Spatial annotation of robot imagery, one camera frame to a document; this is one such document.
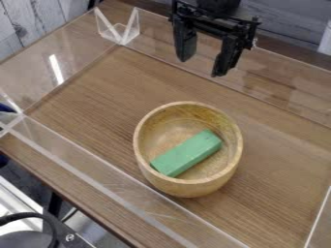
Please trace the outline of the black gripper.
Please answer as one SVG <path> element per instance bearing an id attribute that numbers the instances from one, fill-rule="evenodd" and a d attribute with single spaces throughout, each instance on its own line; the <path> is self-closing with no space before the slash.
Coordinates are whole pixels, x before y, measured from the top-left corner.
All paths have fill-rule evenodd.
<path id="1" fill-rule="evenodd" d="M 239 11 L 240 0 L 172 0 L 170 21 L 174 26 L 176 55 L 182 62 L 196 53 L 196 32 L 223 40 L 211 77 L 222 77 L 238 63 L 243 49 L 256 43 L 262 24 L 256 15 Z"/>

